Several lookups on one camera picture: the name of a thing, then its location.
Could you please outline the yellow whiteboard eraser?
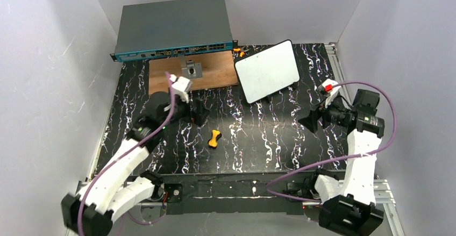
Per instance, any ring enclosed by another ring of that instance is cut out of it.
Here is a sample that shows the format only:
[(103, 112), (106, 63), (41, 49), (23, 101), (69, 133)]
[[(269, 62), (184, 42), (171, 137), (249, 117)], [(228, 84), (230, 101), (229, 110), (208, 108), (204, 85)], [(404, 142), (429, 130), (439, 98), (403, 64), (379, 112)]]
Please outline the yellow whiteboard eraser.
[(208, 140), (209, 148), (215, 149), (218, 146), (218, 140), (222, 137), (222, 133), (219, 130), (212, 130), (211, 137)]

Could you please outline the white dry-erase board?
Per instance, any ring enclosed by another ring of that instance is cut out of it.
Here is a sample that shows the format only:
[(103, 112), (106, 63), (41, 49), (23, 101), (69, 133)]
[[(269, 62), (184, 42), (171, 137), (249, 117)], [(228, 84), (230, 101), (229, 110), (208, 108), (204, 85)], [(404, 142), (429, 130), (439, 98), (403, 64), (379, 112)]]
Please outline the white dry-erase board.
[(249, 104), (300, 80), (293, 43), (289, 39), (236, 61), (234, 68)]

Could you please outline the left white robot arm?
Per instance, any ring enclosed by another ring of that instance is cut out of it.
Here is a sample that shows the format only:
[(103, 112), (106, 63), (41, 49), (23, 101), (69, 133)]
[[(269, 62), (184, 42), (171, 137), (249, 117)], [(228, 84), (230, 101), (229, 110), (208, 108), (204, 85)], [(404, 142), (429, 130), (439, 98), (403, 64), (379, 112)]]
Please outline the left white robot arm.
[(165, 127), (177, 121), (201, 126), (209, 109), (201, 98), (186, 101), (178, 94), (159, 91), (149, 107), (132, 124), (119, 149), (104, 168), (78, 193), (61, 201), (64, 226), (78, 235), (108, 235), (113, 224), (136, 204), (164, 199), (163, 177), (151, 171), (141, 173), (129, 185), (133, 170), (164, 140)]

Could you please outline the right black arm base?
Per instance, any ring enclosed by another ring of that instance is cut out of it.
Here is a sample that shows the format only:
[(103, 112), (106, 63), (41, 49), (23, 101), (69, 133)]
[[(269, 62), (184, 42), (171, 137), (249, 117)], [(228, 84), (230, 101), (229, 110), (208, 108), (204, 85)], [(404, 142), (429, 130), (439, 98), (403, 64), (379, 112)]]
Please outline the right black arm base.
[(328, 170), (318, 168), (313, 174), (305, 178), (303, 182), (288, 183), (284, 193), (299, 198), (308, 198), (311, 202), (320, 200), (322, 209), (318, 222), (319, 225), (328, 227), (331, 221), (331, 212), (328, 207), (324, 206), (324, 203), (339, 195), (339, 177)]

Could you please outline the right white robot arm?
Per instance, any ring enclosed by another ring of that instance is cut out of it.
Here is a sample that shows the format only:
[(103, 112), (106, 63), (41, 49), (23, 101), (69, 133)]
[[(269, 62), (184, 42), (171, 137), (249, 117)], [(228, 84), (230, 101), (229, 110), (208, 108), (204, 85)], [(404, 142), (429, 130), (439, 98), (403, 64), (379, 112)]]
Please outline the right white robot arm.
[(384, 212), (376, 207), (374, 170), (384, 135), (384, 120), (376, 116), (380, 95), (359, 89), (350, 108), (320, 103), (298, 122), (312, 133), (334, 124), (347, 129), (348, 154), (343, 184), (323, 169), (317, 169), (309, 190), (319, 195), (320, 227), (340, 235), (371, 235), (383, 222)]

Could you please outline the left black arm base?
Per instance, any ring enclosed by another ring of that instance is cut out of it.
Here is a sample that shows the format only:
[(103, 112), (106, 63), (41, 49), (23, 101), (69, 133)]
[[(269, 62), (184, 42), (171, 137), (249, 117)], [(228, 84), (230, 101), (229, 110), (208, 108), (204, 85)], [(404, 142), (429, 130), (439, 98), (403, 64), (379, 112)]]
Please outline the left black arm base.
[(165, 183), (155, 189), (152, 196), (143, 198), (141, 203), (180, 203), (183, 200), (183, 185), (178, 183)]

